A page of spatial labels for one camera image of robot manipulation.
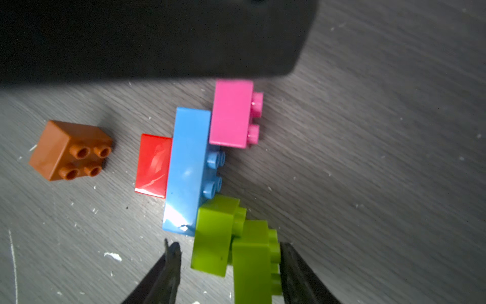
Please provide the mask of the blue long lego brick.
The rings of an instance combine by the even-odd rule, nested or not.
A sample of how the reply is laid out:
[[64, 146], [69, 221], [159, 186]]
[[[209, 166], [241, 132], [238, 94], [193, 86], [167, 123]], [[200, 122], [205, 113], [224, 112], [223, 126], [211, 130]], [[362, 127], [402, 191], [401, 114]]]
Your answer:
[[210, 144], [211, 112], [178, 108], [162, 228], [194, 236], [199, 207], [221, 191], [225, 153]]

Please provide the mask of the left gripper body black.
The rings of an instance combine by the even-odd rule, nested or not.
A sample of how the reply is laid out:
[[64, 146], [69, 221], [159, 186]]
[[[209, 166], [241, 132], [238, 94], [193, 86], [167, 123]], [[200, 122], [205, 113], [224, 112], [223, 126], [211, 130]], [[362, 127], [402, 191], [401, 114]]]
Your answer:
[[1, 83], [290, 73], [317, 1], [2, 1]]

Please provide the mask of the magenta lego brick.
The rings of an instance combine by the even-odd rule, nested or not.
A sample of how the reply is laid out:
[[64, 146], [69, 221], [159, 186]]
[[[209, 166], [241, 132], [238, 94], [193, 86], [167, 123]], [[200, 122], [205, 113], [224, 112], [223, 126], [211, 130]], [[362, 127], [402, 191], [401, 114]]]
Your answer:
[[218, 79], [211, 115], [209, 142], [213, 145], [246, 149], [257, 145], [259, 125], [253, 124], [263, 111], [263, 93], [254, 91], [254, 82]]

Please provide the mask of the orange lego brick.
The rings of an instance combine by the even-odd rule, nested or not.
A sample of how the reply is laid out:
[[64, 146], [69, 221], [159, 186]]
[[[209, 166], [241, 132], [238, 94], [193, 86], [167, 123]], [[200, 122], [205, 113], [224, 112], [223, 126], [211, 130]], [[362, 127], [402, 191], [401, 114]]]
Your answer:
[[29, 164], [48, 181], [96, 177], [112, 145], [96, 126], [49, 120]]

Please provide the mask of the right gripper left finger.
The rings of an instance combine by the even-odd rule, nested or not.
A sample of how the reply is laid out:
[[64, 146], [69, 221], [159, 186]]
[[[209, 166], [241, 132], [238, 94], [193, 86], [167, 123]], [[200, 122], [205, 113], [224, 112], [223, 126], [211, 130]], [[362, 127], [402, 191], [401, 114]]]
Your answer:
[[174, 304], [180, 284], [182, 252], [178, 242], [168, 244], [165, 252], [123, 304]]

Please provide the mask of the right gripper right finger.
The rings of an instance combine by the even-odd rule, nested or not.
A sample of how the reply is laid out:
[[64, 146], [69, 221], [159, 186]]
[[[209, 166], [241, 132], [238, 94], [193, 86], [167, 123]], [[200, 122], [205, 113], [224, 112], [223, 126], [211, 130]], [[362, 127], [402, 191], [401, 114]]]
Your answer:
[[290, 243], [281, 242], [280, 252], [285, 304], [341, 304]]

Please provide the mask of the lime green lego brick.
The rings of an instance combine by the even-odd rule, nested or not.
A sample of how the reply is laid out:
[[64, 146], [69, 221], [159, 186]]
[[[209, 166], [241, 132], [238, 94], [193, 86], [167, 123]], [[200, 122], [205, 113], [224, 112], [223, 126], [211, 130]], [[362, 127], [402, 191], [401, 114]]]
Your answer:
[[200, 206], [191, 258], [191, 268], [225, 277], [233, 238], [241, 236], [247, 209], [240, 200], [215, 195]]
[[265, 220], [247, 220], [242, 236], [232, 242], [236, 304], [272, 303], [282, 295], [280, 243]]

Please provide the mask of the red lego brick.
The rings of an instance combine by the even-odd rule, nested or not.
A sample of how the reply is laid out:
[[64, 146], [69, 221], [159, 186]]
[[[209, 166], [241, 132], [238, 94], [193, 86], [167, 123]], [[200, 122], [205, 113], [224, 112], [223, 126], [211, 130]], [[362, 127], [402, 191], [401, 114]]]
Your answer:
[[135, 192], [166, 198], [172, 138], [142, 134]]

